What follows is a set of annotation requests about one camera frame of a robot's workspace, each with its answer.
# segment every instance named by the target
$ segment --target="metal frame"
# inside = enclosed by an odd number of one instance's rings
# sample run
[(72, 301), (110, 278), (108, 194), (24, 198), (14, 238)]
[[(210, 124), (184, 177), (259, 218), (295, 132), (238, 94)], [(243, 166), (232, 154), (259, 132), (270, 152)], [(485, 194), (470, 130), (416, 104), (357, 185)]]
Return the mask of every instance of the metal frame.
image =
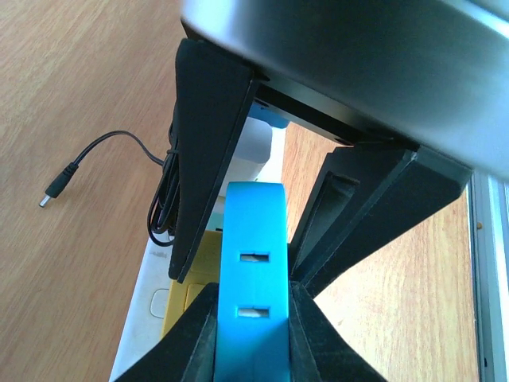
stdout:
[(509, 186), (475, 172), (468, 187), (480, 380), (509, 375)]

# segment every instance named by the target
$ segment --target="blue plastic clip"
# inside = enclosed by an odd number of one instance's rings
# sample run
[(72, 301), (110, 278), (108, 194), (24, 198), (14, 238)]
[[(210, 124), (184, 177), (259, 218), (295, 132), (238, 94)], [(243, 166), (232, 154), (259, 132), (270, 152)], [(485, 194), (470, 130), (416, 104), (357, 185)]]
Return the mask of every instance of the blue plastic clip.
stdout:
[(276, 114), (273, 111), (258, 105), (257, 103), (253, 103), (251, 105), (248, 116), (251, 118), (259, 119), (263, 122), (267, 122), (272, 127), (277, 127), (278, 129), (285, 129), (289, 124), (288, 119), (281, 117), (279, 114)]
[(289, 381), (286, 200), (281, 184), (227, 189), (215, 382)]

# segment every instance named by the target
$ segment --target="cable plug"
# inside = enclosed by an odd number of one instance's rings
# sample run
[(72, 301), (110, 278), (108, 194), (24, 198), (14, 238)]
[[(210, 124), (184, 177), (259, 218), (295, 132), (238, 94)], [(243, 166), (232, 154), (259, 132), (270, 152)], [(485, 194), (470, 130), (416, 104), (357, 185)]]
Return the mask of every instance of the cable plug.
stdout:
[(71, 181), (72, 176), (79, 168), (77, 164), (71, 162), (49, 185), (45, 191), (45, 198), (39, 203), (39, 206), (44, 208), (48, 202), (57, 198), (62, 191), (64, 191), (67, 184)]

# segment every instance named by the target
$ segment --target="yellow object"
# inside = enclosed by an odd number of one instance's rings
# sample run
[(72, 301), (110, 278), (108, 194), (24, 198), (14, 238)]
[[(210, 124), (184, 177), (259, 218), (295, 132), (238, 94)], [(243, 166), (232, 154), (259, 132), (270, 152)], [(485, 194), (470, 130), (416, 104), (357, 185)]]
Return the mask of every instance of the yellow object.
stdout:
[(184, 282), (180, 284), (172, 280), (162, 329), (163, 337), (205, 285), (219, 282), (222, 239), (221, 232), (205, 231)]

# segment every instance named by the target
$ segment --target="wood grain surface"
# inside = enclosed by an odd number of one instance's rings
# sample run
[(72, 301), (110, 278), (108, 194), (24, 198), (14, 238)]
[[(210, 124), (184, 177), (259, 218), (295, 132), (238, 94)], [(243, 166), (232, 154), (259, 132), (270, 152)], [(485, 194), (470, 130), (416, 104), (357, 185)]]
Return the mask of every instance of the wood grain surface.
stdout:
[[(161, 170), (130, 139), (113, 138), (57, 201), (37, 203), (104, 132), (132, 131), (163, 156), (179, 5), (3, 0), (0, 14), (0, 380), (107, 380)], [(333, 147), (288, 130), (290, 235)], [(477, 379), (467, 232), (461, 198), (318, 296), (387, 379)]]

